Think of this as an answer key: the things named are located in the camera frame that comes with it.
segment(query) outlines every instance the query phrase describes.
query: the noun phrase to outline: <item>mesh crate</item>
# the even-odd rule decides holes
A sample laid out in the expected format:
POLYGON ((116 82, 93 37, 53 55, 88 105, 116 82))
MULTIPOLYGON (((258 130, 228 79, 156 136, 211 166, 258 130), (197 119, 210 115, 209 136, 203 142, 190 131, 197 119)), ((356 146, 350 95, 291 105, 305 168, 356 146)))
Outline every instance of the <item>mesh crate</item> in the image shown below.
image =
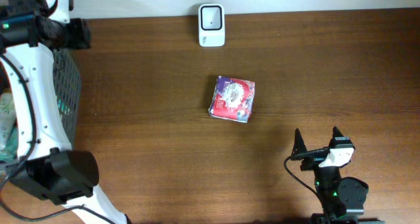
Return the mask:
POLYGON ((77 113, 81 90, 81 78, 72 55, 68 50, 53 51, 54 89, 58 111, 69 141, 74 148, 77 113))

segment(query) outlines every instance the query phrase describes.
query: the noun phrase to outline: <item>gray plastic crate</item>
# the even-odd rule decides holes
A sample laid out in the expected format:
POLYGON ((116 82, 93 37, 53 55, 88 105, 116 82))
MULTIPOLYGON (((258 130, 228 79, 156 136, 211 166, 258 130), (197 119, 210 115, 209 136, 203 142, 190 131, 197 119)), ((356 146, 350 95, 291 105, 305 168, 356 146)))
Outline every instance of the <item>gray plastic crate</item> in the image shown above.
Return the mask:
POLYGON ((79 68, 68 50, 54 51, 54 89, 58 111, 69 141, 74 148, 81 78, 79 68))

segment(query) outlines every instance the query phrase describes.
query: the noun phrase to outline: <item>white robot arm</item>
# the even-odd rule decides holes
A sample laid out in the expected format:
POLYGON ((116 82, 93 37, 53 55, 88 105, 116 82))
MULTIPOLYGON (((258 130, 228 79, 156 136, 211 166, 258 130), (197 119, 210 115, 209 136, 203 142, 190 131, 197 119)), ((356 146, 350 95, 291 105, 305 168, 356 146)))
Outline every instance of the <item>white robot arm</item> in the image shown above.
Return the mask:
MULTIPOLYGON (((99 187, 93 155, 73 151, 57 105, 54 51, 90 47, 84 20, 70 19, 72 0, 7 1, 6 8, 0 7, 0 61, 16 105, 20 161, 7 168, 9 176, 0 190, 10 181, 42 200, 63 205, 64 212, 73 211, 85 223, 130 223, 99 187), (17 1, 27 5, 13 8, 17 1)), ((64 112, 74 113, 70 109, 64 112)), ((1 198, 0 206, 19 219, 35 220, 14 213, 1 198)))

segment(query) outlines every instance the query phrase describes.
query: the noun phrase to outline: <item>brown tabletop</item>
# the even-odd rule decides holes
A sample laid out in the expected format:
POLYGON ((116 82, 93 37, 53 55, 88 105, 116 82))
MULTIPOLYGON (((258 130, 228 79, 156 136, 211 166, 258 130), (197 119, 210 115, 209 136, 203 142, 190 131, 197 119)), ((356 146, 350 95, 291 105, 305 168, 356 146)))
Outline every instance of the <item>brown tabletop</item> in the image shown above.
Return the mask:
MULTIPOLYGON (((294 130, 309 149, 334 125, 356 151, 341 175, 369 184, 364 217, 420 220, 420 9, 226 16, 226 45, 197 18, 89 21, 76 149, 133 223, 281 221, 322 211, 283 168, 294 130), (210 118, 217 76, 256 83, 248 124, 210 118)), ((312 172, 300 172, 313 184, 312 172)), ((7 185, 16 210, 59 210, 7 185)), ((21 223, 0 211, 2 223, 21 223)), ((81 223, 72 213, 45 223, 81 223)))

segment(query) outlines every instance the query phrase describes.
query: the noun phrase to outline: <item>gray basket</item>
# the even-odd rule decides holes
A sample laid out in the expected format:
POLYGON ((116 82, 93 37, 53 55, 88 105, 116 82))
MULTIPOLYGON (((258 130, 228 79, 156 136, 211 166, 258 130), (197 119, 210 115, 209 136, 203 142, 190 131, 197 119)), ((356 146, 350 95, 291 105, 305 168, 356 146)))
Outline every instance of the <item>gray basket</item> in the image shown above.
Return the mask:
POLYGON ((58 111, 64 131, 74 148, 81 90, 79 68, 68 50, 53 51, 53 53, 54 89, 57 96, 58 111))

